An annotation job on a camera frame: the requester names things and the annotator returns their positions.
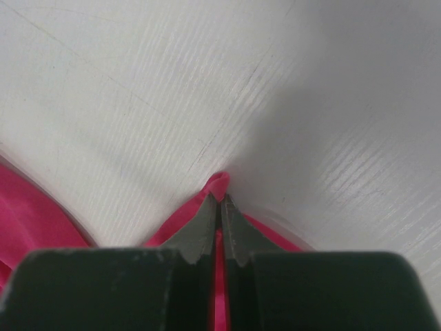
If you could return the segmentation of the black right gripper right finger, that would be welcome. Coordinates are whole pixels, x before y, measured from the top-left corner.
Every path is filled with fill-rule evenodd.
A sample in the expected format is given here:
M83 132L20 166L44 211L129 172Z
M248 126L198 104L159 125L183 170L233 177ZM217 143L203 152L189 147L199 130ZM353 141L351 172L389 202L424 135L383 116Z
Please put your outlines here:
M439 330L411 265L391 252L288 252L220 204L233 330Z

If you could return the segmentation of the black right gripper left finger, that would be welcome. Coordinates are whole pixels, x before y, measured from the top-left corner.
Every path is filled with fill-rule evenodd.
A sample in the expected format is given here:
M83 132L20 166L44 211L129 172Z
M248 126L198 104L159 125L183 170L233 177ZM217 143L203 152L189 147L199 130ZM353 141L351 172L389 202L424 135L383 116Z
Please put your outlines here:
M217 201L155 248L30 253L1 296L2 330L211 330Z

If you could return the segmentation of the pink t shirt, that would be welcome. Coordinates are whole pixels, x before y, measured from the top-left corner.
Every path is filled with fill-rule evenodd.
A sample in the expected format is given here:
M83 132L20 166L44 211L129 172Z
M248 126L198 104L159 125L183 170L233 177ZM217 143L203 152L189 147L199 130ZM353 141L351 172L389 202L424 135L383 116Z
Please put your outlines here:
M225 197L230 177L217 172L199 193L180 206L148 239L143 246L156 247L178 232L196 216L204 198L212 193L220 202ZM302 252L299 245L289 241L263 223L244 215L271 242L290 252ZM8 279L21 260L33 250L43 248L91 248L92 244L77 225L40 187L29 181L1 157L1 295ZM223 235L216 231L215 282L212 316L209 330L230 330L227 313L227 288Z

